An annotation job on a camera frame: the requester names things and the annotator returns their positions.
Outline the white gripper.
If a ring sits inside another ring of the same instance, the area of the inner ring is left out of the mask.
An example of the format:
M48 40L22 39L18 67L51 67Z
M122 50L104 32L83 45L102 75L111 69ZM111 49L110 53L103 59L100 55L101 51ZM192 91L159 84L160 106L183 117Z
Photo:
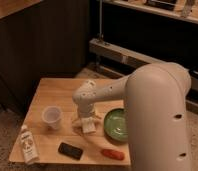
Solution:
M95 114L95 108L93 104L87 104L87 105L79 105L77 108L78 115L81 118L88 118ZM93 117L94 123L100 123L102 120L102 117L99 115L94 115ZM73 128L82 128L82 121L80 118L76 118L72 121L72 127Z

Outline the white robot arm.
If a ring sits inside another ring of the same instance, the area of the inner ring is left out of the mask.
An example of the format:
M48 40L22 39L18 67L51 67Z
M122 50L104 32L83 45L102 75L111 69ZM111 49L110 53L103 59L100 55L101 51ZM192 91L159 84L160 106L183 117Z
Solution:
M73 101L81 118L92 116L97 102L123 102L132 171L192 171L186 116L190 88L183 66L152 63L104 87L86 81Z

